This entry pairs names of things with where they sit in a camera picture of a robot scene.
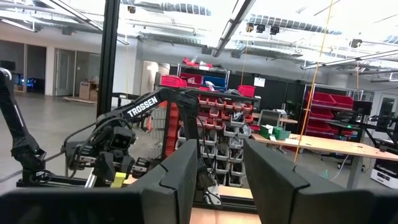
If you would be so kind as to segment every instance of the ceiling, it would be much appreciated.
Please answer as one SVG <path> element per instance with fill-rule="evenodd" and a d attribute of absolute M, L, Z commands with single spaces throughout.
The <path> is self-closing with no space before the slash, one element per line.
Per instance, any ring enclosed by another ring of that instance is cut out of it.
<path fill-rule="evenodd" d="M 245 0 L 121 0 L 118 33 L 140 41 L 162 41 L 196 47 L 218 48 L 226 24 Z M 63 0 L 83 15 L 103 23 L 104 0 Z M 343 58 L 398 50 L 398 12 L 391 0 L 334 0 L 329 15 L 329 0 L 257 0 L 225 46 L 232 57 L 252 54 L 269 60 L 295 63 L 333 62 Z M 128 6 L 135 6 L 130 13 Z M 0 18 L 16 21 L 39 30 L 57 27 L 74 32 L 99 32 L 50 0 L 0 1 Z M 246 32 L 246 23 L 266 25 L 262 33 Z M 271 26 L 280 32 L 270 35 Z M 352 39 L 361 39 L 351 48 Z M 334 66 L 331 72 L 398 69 L 398 57 L 360 61 Z M 390 73 L 364 78 L 390 78 Z"/>

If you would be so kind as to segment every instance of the fluorescent light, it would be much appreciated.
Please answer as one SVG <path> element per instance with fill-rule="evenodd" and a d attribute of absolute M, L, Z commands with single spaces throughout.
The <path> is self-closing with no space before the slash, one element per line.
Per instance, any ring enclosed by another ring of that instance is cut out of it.
<path fill-rule="evenodd" d="M 350 59 L 345 59 L 345 60 L 339 60 L 339 61 L 335 61 L 335 62 L 325 63 L 325 66 L 338 65 L 338 64 L 341 64 L 341 63 L 350 63 L 350 62 L 355 62 L 355 61 L 356 61 L 355 58 L 350 58 Z"/>
<path fill-rule="evenodd" d="M 67 4 L 65 4 L 64 2 L 60 1 L 60 0 L 41 0 L 44 3 L 47 1 L 50 1 L 51 3 L 54 3 L 55 5 L 57 5 L 58 7 L 60 7 L 61 9 L 69 12 L 70 14 L 76 16 L 77 18 L 81 19 L 82 21 L 88 23 L 89 25 L 93 26 L 95 29 L 98 29 L 99 31 L 104 31 L 104 28 L 99 25 L 97 22 L 92 21 L 91 19 L 87 18 L 85 15 L 83 15 L 81 12 L 77 11 L 76 9 L 68 6 Z M 122 38 L 117 37 L 117 40 L 124 44 L 124 45 L 129 45 L 128 42 L 124 41 Z"/>
<path fill-rule="evenodd" d="M 359 57 L 359 59 L 367 60 L 367 59 L 372 59 L 372 58 L 387 57 L 387 56 L 396 55 L 396 54 L 398 54 L 398 50 L 391 50 L 388 52 L 381 52 L 381 53 L 362 56 L 362 57 Z"/>
<path fill-rule="evenodd" d="M 311 68 L 316 68 L 317 66 L 318 67 L 322 67 L 322 66 L 324 66 L 325 64 L 322 64 L 322 63 L 318 63 L 318 64 L 313 64 L 313 65 L 309 65 L 309 66 L 306 66 L 306 67 L 302 67 L 301 69 L 311 69 Z"/>
<path fill-rule="evenodd" d="M 398 80 L 371 80 L 371 83 L 398 82 Z"/>
<path fill-rule="evenodd" d="M 21 29 L 29 30 L 29 31 L 31 31 L 31 32 L 37 32 L 37 30 L 35 30 L 35 29 L 31 29 L 31 28 L 29 28 L 29 27 L 20 25 L 20 24 L 17 23 L 17 22 L 9 21 L 9 20 L 7 20 L 7 19 L 1 19 L 1 18 L 0 18 L 0 21 L 1 21 L 1 22 L 5 22 L 6 24 L 9 24 L 9 25 L 12 25 L 12 26 L 16 26 L 16 27 L 21 28 Z"/>

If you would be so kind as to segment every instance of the monitor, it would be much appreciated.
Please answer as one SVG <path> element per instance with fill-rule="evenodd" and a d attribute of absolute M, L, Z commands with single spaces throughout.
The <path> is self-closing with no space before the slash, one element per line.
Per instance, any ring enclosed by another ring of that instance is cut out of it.
<path fill-rule="evenodd" d="M 371 101 L 354 101 L 353 111 L 360 112 L 362 115 L 371 115 L 372 111 Z"/>
<path fill-rule="evenodd" d="M 279 118 L 280 113 L 278 111 L 261 110 L 258 125 L 260 126 L 269 124 L 271 126 L 278 126 Z"/>
<path fill-rule="evenodd" d="M 16 69 L 15 62 L 10 62 L 10 61 L 5 61 L 5 60 L 0 61 L 0 67 L 5 68 L 5 69 L 9 70 L 10 72 L 15 71 L 15 69 Z"/>

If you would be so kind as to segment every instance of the wooden table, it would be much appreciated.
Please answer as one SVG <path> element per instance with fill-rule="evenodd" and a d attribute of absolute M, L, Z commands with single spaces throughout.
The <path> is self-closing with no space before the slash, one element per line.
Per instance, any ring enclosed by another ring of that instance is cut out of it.
<path fill-rule="evenodd" d="M 351 165 L 351 172 L 349 173 L 347 188 L 355 189 L 358 186 L 358 177 L 361 173 L 363 157 L 374 158 L 374 159 L 385 159 L 389 161 L 398 161 L 398 156 L 390 152 L 381 152 L 379 149 L 365 145 L 363 143 L 340 141 L 335 139 L 325 139 L 313 136 L 302 136 L 301 143 L 299 145 L 299 135 L 291 134 L 289 139 L 271 141 L 262 137 L 259 134 L 252 134 L 252 138 L 257 142 L 263 142 L 266 144 L 273 144 L 278 146 L 292 146 L 301 147 L 306 149 L 313 149 L 324 152 L 342 153 L 352 155 L 353 161 Z"/>
<path fill-rule="evenodd" d="M 260 114 L 259 113 L 253 113 L 253 118 L 260 118 Z M 279 122 L 281 123 L 287 123 L 287 124 L 297 124 L 298 121 L 293 120 L 293 119 L 288 119 L 288 118 L 280 118 Z"/>
<path fill-rule="evenodd" d="M 130 176 L 124 181 L 125 184 L 132 184 L 137 179 Z M 236 187 L 219 186 L 218 193 L 224 196 L 253 198 L 249 189 L 240 189 Z M 191 222 L 192 224 L 260 224 L 259 215 L 240 213 L 240 212 L 226 212 L 219 210 L 192 208 Z"/>

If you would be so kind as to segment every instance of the yellow cable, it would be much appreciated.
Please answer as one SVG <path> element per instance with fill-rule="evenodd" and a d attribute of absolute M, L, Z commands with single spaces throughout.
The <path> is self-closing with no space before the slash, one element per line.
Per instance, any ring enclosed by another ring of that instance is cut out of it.
<path fill-rule="evenodd" d="M 329 25 L 330 13 L 331 13 L 331 7 L 332 6 L 333 6 L 333 0 L 330 1 L 330 5 L 329 5 L 329 13 L 328 13 L 328 18 L 326 20 L 325 32 L 323 33 L 322 45 L 321 45 L 321 49 L 319 51 L 319 60 L 317 62 L 317 67 L 315 68 L 315 73 L 313 74 L 313 78 L 312 78 L 312 84 L 311 84 L 311 89 L 310 89 L 310 97 L 308 98 L 307 109 L 305 110 L 303 126 L 301 128 L 300 138 L 298 139 L 298 145 L 297 145 L 297 148 L 296 148 L 296 153 L 294 155 L 294 163 L 296 163 L 296 161 L 297 161 L 297 154 L 299 153 L 301 138 L 302 138 L 303 133 L 304 133 L 305 124 L 307 123 L 308 111 L 310 110 L 310 105 L 311 105 L 311 102 L 312 102 L 312 91 L 313 91 L 313 88 L 314 88 L 315 79 L 317 77 L 317 73 L 318 73 L 318 69 L 319 69 L 319 61 L 320 61 L 321 56 L 322 56 L 323 46 L 325 44 L 326 32 L 327 32 L 328 25 Z"/>
<path fill-rule="evenodd" d="M 358 100 L 361 100 L 359 98 L 359 61 L 356 61 L 356 94 L 358 95 Z"/>
<path fill-rule="evenodd" d="M 244 64 L 246 63 L 246 55 L 248 54 L 248 44 L 249 39 L 246 39 L 246 49 L 244 50 L 244 59 L 243 59 L 243 68 L 242 68 L 242 76 L 241 76 L 241 85 L 243 84 L 243 73 L 244 73 Z"/>

